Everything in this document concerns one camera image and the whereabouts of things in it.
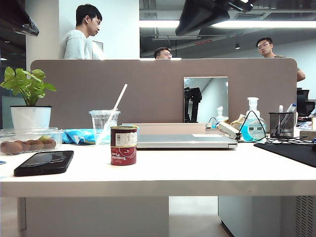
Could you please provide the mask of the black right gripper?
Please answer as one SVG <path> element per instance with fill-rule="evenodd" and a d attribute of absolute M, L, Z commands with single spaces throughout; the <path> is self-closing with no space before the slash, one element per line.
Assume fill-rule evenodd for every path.
<path fill-rule="evenodd" d="M 177 36 L 183 36 L 203 27 L 230 19 L 228 0 L 186 0 L 175 30 Z"/>

